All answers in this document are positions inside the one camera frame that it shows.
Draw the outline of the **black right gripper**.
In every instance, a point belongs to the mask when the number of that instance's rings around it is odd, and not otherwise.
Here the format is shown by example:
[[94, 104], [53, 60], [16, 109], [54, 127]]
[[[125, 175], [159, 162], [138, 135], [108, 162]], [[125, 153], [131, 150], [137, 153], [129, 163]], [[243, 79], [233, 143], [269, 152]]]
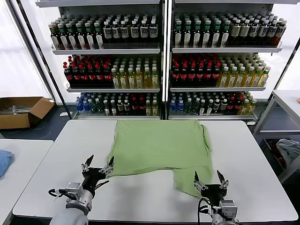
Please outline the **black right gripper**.
[[197, 191], [201, 192], [202, 197], [208, 198], [211, 204], [219, 204], [220, 201], [224, 200], [224, 197], [227, 195], [229, 180], [226, 180], [219, 170], [217, 170], [217, 175], [220, 180], [220, 185], [205, 185], [200, 181], [198, 174], [195, 171], [194, 187], [197, 189]]

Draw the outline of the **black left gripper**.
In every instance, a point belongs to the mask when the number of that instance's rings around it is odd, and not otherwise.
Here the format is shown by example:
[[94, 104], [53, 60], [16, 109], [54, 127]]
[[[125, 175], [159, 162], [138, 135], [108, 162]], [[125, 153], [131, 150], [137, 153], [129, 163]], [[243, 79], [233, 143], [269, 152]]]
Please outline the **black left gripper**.
[[93, 157], [94, 155], [91, 155], [89, 158], [87, 158], [84, 164], [81, 164], [82, 175], [84, 177], [82, 187], [83, 189], [90, 192], [95, 192], [96, 189], [109, 182], [108, 180], [106, 180], [104, 182], [98, 183], [101, 180], [105, 180], [106, 175], [110, 175], [110, 173], [113, 171], [114, 165], [114, 156], [112, 156], [112, 158], [108, 162], [108, 165], [106, 165], [104, 168], [100, 169], [90, 167]]

